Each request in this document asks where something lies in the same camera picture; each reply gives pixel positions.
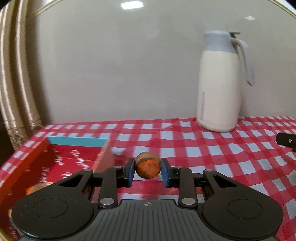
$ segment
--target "table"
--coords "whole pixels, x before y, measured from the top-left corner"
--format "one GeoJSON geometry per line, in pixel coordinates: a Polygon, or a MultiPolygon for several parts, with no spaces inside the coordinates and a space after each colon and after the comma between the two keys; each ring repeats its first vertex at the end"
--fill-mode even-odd
{"type": "MultiPolygon", "coordinates": [[[[215,169],[275,199],[284,211],[277,238],[296,241],[296,154],[276,144],[278,132],[296,134],[292,117],[240,117],[235,130],[210,132],[195,118],[99,121],[51,124],[32,136],[2,166],[0,186],[46,136],[104,137],[111,141],[116,165],[151,151],[172,166],[193,172],[215,169]]],[[[199,202],[204,202],[197,189],[199,202]]],[[[131,188],[120,188],[119,199],[178,198],[178,189],[166,189],[161,175],[142,179],[135,174],[131,188]]]]}

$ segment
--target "orange ball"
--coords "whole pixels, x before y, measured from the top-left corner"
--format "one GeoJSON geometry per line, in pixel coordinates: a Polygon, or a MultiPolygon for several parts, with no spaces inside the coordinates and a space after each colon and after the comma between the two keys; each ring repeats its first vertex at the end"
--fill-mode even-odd
{"type": "Polygon", "coordinates": [[[160,159],[154,153],[145,151],[136,157],[135,170],[142,178],[153,178],[160,173],[160,159]]]}

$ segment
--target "red gift box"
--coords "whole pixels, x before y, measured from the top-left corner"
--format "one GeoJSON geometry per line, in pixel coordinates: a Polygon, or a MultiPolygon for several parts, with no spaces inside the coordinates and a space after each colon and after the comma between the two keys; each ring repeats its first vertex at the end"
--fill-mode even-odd
{"type": "Polygon", "coordinates": [[[0,227],[11,240],[19,235],[9,218],[16,201],[28,194],[37,183],[57,182],[82,169],[103,172],[114,165],[110,142],[105,138],[57,137],[44,138],[9,176],[0,188],[0,227]]]}

